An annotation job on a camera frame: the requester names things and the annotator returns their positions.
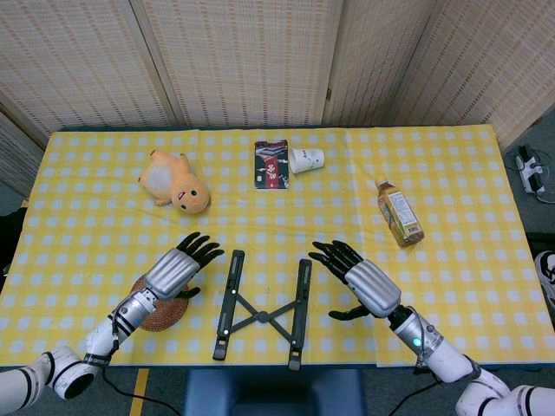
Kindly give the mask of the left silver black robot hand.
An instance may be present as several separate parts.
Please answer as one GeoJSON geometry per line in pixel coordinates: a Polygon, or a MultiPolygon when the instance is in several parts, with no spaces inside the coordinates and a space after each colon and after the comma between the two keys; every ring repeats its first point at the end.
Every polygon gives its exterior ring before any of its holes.
{"type": "Polygon", "coordinates": [[[187,235],[143,275],[146,287],[159,300],[174,299],[200,270],[225,253],[219,246],[198,231],[187,235]]]}

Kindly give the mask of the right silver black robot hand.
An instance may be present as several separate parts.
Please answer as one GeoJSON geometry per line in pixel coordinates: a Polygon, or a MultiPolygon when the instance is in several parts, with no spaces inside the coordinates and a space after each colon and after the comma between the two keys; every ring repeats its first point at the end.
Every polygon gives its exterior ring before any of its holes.
{"type": "Polygon", "coordinates": [[[363,259],[343,241],[313,242],[318,252],[309,257],[325,266],[332,275],[349,288],[359,306],[348,311],[331,310],[329,316],[338,321],[351,321],[366,315],[387,318],[401,302],[401,290],[373,262],[363,259]]]}

